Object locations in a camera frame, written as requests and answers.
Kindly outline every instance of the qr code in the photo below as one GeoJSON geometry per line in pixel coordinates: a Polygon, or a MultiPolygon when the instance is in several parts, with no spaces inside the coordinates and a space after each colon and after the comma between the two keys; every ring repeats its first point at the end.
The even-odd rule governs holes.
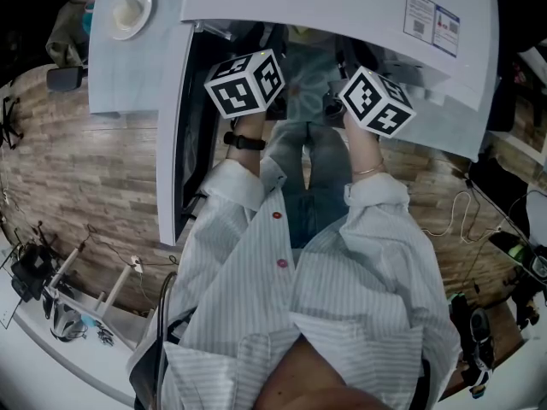
{"type": "Polygon", "coordinates": [[[452,21],[450,22],[450,25],[449,25],[449,29],[452,33],[454,33],[455,35],[458,34],[458,25],[456,23],[453,23],[452,21]]]}
{"type": "Polygon", "coordinates": [[[425,30],[426,26],[424,25],[424,23],[421,23],[418,20],[414,20],[414,32],[423,35],[425,30]]]}

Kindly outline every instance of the bracelet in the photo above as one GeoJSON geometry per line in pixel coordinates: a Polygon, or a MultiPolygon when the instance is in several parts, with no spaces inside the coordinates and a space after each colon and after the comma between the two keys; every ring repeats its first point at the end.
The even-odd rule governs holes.
{"type": "Polygon", "coordinates": [[[254,140],[243,135],[233,135],[233,132],[224,134],[224,144],[234,146],[236,149],[264,150],[266,142],[264,140],[254,140]]]}
{"type": "Polygon", "coordinates": [[[373,168],[369,168],[368,170],[365,170],[364,172],[352,172],[353,174],[355,175],[358,175],[358,174],[367,174],[367,173],[372,173],[374,172],[375,170],[378,170],[380,167],[382,167],[384,165],[384,160],[382,159],[382,162],[376,166],[376,167],[373,167],[373,168]]]}

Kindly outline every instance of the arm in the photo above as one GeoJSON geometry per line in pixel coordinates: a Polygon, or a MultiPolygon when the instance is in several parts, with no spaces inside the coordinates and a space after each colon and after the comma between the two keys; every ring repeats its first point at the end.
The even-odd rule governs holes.
{"type": "Polygon", "coordinates": [[[443,393],[460,352],[460,339],[450,322],[443,281],[429,239],[409,214],[406,187],[381,167],[378,141],[345,120],[350,140],[354,184],[346,188],[350,207],[340,235],[348,249],[388,291],[397,293],[407,308],[410,326],[423,326],[423,357],[431,366],[429,407],[443,393]]]}
{"type": "Polygon", "coordinates": [[[344,115],[344,126],[348,135],[350,144],[350,161],[353,170],[353,182],[359,182],[361,179],[374,176],[376,173],[385,172],[385,166],[382,164],[384,158],[379,151],[378,139],[371,132],[361,129],[350,116],[350,113],[344,115]],[[376,168],[371,173],[359,174],[372,168],[376,168]]]}
{"type": "MultiPolygon", "coordinates": [[[[241,117],[235,135],[262,138],[265,113],[241,117]]],[[[197,306],[264,199],[260,152],[230,146],[226,159],[203,181],[209,197],[186,239],[169,316],[197,306]]]]}
{"type": "MultiPolygon", "coordinates": [[[[239,118],[234,135],[243,135],[246,138],[260,140],[264,130],[266,113],[250,114],[239,118]]],[[[260,176],[260,152],[258,150],[237,149],[230,146],[226,156],[228,160],[237,161],[255,176],[260,176]]]]}

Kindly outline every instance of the hand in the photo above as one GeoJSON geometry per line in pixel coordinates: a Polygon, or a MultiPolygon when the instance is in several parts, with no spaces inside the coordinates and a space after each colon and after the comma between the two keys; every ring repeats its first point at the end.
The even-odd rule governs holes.
{"type": "Polygon", "coordinates": [[[350,144],[353,182],[369,178],[376,173],[385,172],[385,166],[382,164],[384,158],[379,149],[377,136],[361,129],[349,112],[344,115],[344,126],[350,144]],[[359,172],[366,172],[372,168],[374,170],[370,173],[359,174],[359,172]]]}

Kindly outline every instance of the shirt sleeve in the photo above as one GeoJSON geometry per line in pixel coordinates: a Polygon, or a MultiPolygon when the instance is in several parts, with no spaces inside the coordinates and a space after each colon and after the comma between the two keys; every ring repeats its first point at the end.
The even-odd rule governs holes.
{"type": "Polygon", "coordinates": [[[216,166],[203,181],[202,190],[209,197],[186,239],[172,290],[170,319],[197,306],[264,200],[261,180],[232,160],[216,166]]]}
{"type": "Polygon", "coordinates": [[[460,353],[432,244],[409,214],[406,187],[389,174],[346,186],[344,198],[350,210],[340,234],[348,249],[402,297],[410,325],[424,327],[431,407],[444,392],[460,353]]]}

